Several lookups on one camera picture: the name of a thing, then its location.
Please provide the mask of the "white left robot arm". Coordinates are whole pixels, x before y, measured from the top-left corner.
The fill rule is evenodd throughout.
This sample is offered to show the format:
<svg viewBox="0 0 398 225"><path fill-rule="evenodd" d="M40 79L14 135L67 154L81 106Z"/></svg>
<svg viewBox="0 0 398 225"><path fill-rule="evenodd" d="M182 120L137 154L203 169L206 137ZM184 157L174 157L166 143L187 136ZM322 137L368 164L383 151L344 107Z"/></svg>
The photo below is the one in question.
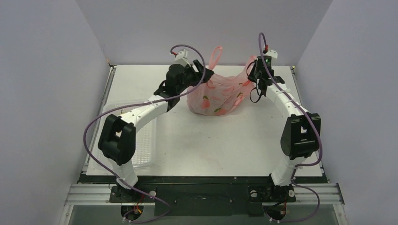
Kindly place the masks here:
<svg viewBox="0 0 398 225"><path fill-rule="evenodd" d="M116 183L127 201L133 202L140 195L140 188L136 186L138 177L131 162L136 152L137 132L159 115L170 111L180 101L184 90L206 83L213 75L214 71L198 60L185 66L173 64L169 66L165 80L144 104L105 118L98 148L110 160Z"/></svg>

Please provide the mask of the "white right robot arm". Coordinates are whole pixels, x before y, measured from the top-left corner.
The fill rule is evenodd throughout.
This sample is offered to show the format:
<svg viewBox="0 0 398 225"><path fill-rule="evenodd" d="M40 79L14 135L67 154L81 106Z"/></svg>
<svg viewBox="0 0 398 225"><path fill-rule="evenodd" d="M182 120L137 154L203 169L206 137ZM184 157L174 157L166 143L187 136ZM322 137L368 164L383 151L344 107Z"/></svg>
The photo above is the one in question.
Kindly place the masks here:
<svg viewBox="0 0 398 225"><path fill-rule="evenodd" d="M253 62L248 79L286 118L280 139L284 157L270 175L273 182L264 188L268 199L277 200L283 195L282 186L290 185L297 167L319 149L321 118L296 101L282 77L274 76L270 56L259 56Z"/></svg>

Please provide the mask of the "pink printed plastic bag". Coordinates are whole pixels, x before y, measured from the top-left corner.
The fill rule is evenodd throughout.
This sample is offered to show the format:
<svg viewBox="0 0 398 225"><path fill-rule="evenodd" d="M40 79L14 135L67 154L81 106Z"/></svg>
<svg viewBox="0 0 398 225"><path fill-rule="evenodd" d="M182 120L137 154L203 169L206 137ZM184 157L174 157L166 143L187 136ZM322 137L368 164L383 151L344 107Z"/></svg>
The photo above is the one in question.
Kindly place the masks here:
<svg viewBox="0 0 398 225"><path fill-rule="evenodd" d="M250 56L238 74L222 76L215 73L205 83L187 95L187 106L196 114L223 116L235 110L249 96L254 83L248 79L256 56Z"/></svg>

